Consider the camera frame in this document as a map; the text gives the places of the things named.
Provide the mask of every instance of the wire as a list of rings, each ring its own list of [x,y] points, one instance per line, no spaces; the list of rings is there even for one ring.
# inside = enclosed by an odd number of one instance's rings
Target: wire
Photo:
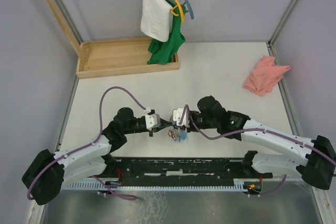
[[[123,88],[123,87],[119,87],[119,86],[114,86],[114,87],[110,87],[110,88],[108,88],[108,89],[104,92],[104,94],[101,96],[101,99],[100,99],[100,103],[99,103],[99,123],[100,123],[100,129],[99,129],[99,134],[98,134],[97,138],[96,138],[92,143],[96,143],[96,142],[98,142],[99,139],[100,139],[100,137],[101,137],[101,134],[102,134],[102,131],[103,131],[103,119],[102,119],[102,105],[103,105],[103,100],[104,100],[105,95],[106,95],[110,90],[112,90],[112,89],[120,89],[120,90],[126,92],[126,93],[127,93],[133,100],[134,100],[134,102],[136,102],[136,104],[137,104],[140,108],[142,108],[143,110],[146,110],[146,107],[144,107],[144,106],[143,106],[143,105],[142,105],[142,104],[141,104],[141,103],[134,97],[134,95],[132,95],[132,93],[131,93],[130,91],[128,91],[127,89],[125,89],[125,88]],[[78,151],[80,151],[80,150],[82,150],[82,149],[85,149],[85,148],[91,146],[92,143],[88,143],[88,144],[86,144],[86,145],[84,145],[84,146],[82,146],[82,147],[79,147],[79,148],[77,148],[77,149],[71,151],[71,152],[68,152],[68,153],[66,154],[66,156],[65,156],[65,155],[62,155],[62,156],[60,156],[59,158],[53,160],[53,161],[52,161],[51,163],[49,163],[46,167],[44,167],[44,168],[41,170],[41,172],[39,172],[39,174],[37,174],[37,176],[34,178],[33,182],[30,184],[30,187],[28,188],[28,192],[27,192],[27,199],[29,199],[29,200],[33,200],[33,199],[34,199],[34,197],[31,197],[31,196],[30,196],[31,193],[32,193],[32,189],[33,189],[33,187],[35,186],[35,184],[36,184],[36,182],[38,181],[38,179],[42,176],[42,174],[43,174],[47,169],[49,169],[50,167],[52,167],[55,163],[57,163],[58,161],[62,160],[63,158],[66,158],[66,157],[70,156],[70,155],[73,154],[73,153],[76,153],[76,152],[78,152]]]
[[[266,193],[263,193],[263,194],[252,195],[252,196],[257,196],[257,197],[259,197],[259,196],[266,196],[266,195],[270,195],[270,194],[273,194],[273,193],[277,192],[284,185],[284,183],[286,181],[286,178],[287,178],[287,174],[284,175],[284,178],[282,179],[281,183],[275,189],[273,189],[271,191],[268,191]]]
[[[121,171],[120,171],[120,169],[118,168],[118,169],[116,169],[116,171],[118,172],[118,184],[119,184],[119,182],[120,182],[120,175],[121,175]]]
[[[102,184],[103,187],[105,187],[111,194],[107,194],[106,196],[115,196],[124,200],[136,200],[137,196],[135,195],[130,195],[130,194],[117,194],[115,191],[111,190],[110,187],[108,187],[107,185],[105,185],[105,183],[103,181],[101,181],[98,177],[96,176],[91,176],[92,178],[95,178],[99,183]]]
[[[257,190],[254,189],[254,188],[251,188],[251,190],[252,190],[252,191],[255,191],[256,193],[259,193],[259,194],[261,193],[261,191],[257,191]]]

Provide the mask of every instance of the metal frame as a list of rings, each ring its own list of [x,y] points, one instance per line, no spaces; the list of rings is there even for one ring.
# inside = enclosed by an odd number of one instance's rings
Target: metal frame
[[[274,44],[277,41],[277,39],[279,38],[281,32],[283,31],[287,21],[289,20],[291,14],[294,12],[296,6],[298,5],[300,0],[291,0],[290,4],[288,5],[287,9],[285,10],[278,26],[276,27],[272,37],[270,38],[267,47],[268,47],[268,51],[269,51],[269,55],[271,56],[275,56],[276,57],[276,62],[279,63],[279,59],[278,56],[276,55],[276,51],[274,49]],[[66,10],[63,2],[61,0],[55,0],[56,4],[58,5],[58,8],[60,9],[61,13],[63,14],[66,22],[69,24],[69,27],[72,30],[72,33],[74,34],[77,42],[80,44],[81,42],[83,42],[78,30],[76,29],[76,26],[73,22],[73,20],[71,19],[68,11]],[[59,136],[57,137],[57,142],[55,145],[55,151],[57,151],[60,147],[62,138],[64,136],[64,131],[68,122],[68,118],[69,118],[69,114],[70,114],[70,109],[72,106],[72,102],[74,100],[74,96],[76,93],[76,88],[77,88],[77,84],[78,84],[78,78],[75,77],[74,80],[74,84],[72,87],[72,91],[70,94],[70,98],[69,98],[69,103],[66,109],[66,114],[61,126],[61,129],[59,131]],[[293,109],[292,106],[292,102],[290,100],[290,96],[288,93],[288,89],[286,86],[286,81],[284,79],[282,79],[279,82],[279,89],[280,89],[280,93],[282,96],[282,100],[283,103],[285,105],[285,109],[286,109],[286,113],[287,113],[287,117],[289,120],[289,124],[292,130],[292,133],[295,135],[302,135],[301,129],[299,127],[297,118],[296,118],[296,114],[295,111]],[[334,207],[332,205],[330,196],[328,191],[323,191],[320,189],[313,189],[316,201],[317,201],[317,205],[320,211],[320,215],[322,218],[323,223],[336,223],[336,214],[334,211]],[[30,208],[29,208],[29,212],[28,212],[28,216],[26,218],[26,224],[36,224],[36,223],[40,223],[40,220],[42,218],[43,215],[43,209],[44,206],[39,206],[36,204],[35,201],[32,201],[30,204]]]
[[[285,10],[284,14],[282,15],[280,22],[277,26],[277,28],[275,28],[274,33],[272,34],[270,40],[269,40],[269,44],[272,46],[275,44],[275,42],[277,41],[277,39],[279,38],[282,30],[284,29],[287,21],[289,20],[291,14],[294,12],[295,7],[298,5],[300,0],[291,0],[287,9]]]

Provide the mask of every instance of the gray wall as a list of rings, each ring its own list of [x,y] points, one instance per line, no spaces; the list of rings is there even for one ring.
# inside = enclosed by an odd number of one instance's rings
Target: gray wall
[[[55,145],[77,56],[44,0],[0,6],[0,223],[20,224],[30,204],[21,177]]]
[[[336,0],[301,0],[275,47],[303,133],[336,149]],[[336,206],[336,183],[330,194]]]
[[[142,0],[63,0],[85,41],[143,36]],[[187,41],[268,41],[290,0],[189,0]]]

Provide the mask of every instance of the red wire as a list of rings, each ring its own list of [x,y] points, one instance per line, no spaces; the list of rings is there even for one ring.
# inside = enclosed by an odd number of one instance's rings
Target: red wire
[[[121,171],[120,171],[120,169],[118,168],[118,169],[116,169],[116,171],[118,172],[118,183],[119,183],[119,181],[120,181],[120,174],[121,174]]]
[[[125,174],[120,170],[120,168],[116,169],[116,171],[119,173],[118,174],[118,183],[120,182],[120,175],[121,174],[123,175],[124,179],[123,179],[123,181],[121,183],[121,185],[123,185],[125,183]]]

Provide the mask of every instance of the white tabletop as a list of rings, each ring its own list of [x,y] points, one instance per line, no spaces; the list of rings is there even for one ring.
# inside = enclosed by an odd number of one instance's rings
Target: white tabletop
[[[179,50],[180,70],[79,80],[61,149],[90,141],[98,134],[99,101],[111,86],[128,89],[144,105],[169,120],[172,110],[186,103],[197,109],[199,99],[212,95],[226,110],[238,111],[278,130],[291,133],[278,86],[259,97],[242,85],[256,63],[268,55],[263,42],[185,43]],[[112,90],[103,103],[103,127],[117,111],[128,106],[134,116],[144,112],[121,90]],[[221,138],[210,141],[198,133],[188,133],[175,143],[164,129],[149,137],[148,133],[127,135],[128,142],[114,156],[134,157],[244,157],[248,150],[273,153],[264,147]],[[205,131],[217,136],[216,130]]]

